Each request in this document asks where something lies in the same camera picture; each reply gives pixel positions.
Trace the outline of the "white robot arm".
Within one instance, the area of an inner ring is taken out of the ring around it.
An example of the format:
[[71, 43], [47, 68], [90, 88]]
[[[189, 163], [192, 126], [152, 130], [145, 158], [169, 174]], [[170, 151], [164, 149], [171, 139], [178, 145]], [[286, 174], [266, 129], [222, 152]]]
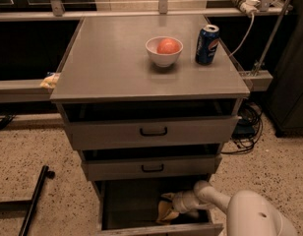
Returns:
[[210, 206], [226, 215], [227, 236], [298, 236], [292, 222], [258, 193], [241, 190], [229, 197], [204, 180], [192, 190], [162, 194], [156, 221], [168, 224], [182, 213]]

